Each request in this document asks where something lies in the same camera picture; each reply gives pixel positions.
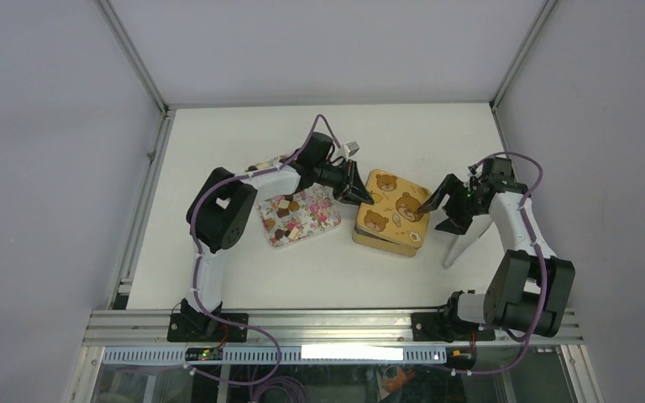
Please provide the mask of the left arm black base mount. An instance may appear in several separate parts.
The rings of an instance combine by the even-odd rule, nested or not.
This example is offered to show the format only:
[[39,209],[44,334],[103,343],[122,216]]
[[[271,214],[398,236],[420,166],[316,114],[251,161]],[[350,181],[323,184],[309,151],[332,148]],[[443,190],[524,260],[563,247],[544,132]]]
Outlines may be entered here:
[[186,299],[182,299],[170,312],[170,323],[166,340],[170,343],[243,343],[247,341],[248,331],[244,324],[249,323],[246,313],[221,313],[221,307],[214,312],[227,323],[215,321],[197,311]]

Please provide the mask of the gold square tin box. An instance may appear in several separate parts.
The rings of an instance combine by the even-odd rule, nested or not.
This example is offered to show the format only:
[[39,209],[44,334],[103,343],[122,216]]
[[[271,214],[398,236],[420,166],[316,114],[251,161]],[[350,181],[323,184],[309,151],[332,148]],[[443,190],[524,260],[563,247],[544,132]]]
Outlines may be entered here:
[[413,248],[412,246],[407,246],[401,243],[393,243],[391,241],[377,237],[372,233],[362,231],[357,226],[354,227],[354,230],[352,232],[352,239],[357,244],[392,254],[398,254],[407,257],[413,257],[417,255],[417,248]]

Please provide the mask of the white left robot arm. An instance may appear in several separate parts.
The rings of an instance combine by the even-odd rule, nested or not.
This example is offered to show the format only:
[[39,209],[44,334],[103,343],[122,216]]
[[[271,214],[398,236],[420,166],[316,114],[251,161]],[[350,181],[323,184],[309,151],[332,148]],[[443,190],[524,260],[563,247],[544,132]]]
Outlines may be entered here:
[[263,168],[238,175],[223,167],[212,171],[186,215],[195,258],[181,314],[191,335],[208,341],[218,333],[214,312],[223,303],[224,255],[241,239],[257,202],[315,184],[330,188],[343,204],[372,202],[352,158],[358,151],[355,142],[339,144],[332,135],[312,132],[292,155]]

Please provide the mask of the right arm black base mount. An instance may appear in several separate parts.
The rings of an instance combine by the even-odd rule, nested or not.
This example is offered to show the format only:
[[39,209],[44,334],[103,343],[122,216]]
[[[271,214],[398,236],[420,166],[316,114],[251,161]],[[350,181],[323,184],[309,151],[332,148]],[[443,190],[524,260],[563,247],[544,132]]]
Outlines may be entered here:
[[494,341],[494,329],[483,318],[484,294],[474,290],[452,293],[444,305],[432,311],[411,314],[412,337],[415,342]]

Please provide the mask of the floral rectangular tray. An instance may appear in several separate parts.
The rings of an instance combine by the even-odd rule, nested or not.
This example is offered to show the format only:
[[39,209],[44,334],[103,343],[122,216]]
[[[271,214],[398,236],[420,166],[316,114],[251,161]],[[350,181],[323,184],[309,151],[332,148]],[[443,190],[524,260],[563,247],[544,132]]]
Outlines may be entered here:
[[[332,190],[328,187],[312,184],[300,190],[301,176],[292,165],[283,165],[283,161],[267,160],[255,164],[257,171],[246,172],[249,177],[246,182],[257,190],[252,213],[256,215],[265,230],[265,236],[274,248],[301,242],[318,234],[335,229],[341,223],[341,215],[333,199]],[[278,204],[285,195],[294,195],[294,200],[300,205],[297,212],[290,212],[286,217],[277,217]],[[264,220],[272,218],[276,225],[267,230]],[[294,227],[300,228],[298,238],[290,242],[283,237],[274,239],[276,229],[284,231]]]

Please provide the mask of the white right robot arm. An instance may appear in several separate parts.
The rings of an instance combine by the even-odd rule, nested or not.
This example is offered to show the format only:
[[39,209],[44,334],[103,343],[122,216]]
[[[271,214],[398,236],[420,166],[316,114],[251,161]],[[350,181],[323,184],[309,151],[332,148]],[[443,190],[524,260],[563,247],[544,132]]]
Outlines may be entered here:
[[499,233],[504,255],[483,294],[454,293],[440,318],[442,333],[460,340],[475,325],[532,335],[555,336],[560,328],[575,277],[571,261],[561,259],[543,238],[532,211],[531,195],[539,185],[521,183],[512,152],[491,154],[469,167],[469,179],[448,174],[417,209],[442,209],[435,228],[459,237],[469,234],[475,217],[488,217]]

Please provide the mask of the silver square tin lid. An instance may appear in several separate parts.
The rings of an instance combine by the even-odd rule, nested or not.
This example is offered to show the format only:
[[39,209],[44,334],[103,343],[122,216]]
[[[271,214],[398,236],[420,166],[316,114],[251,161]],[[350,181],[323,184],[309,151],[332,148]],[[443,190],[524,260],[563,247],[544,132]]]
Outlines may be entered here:
[[429,216],[417,209],[431,196],[430,190],[380,169],[370,172],[365,187],[374,204],[360,205],[355,226],[418,251],[426,238]]

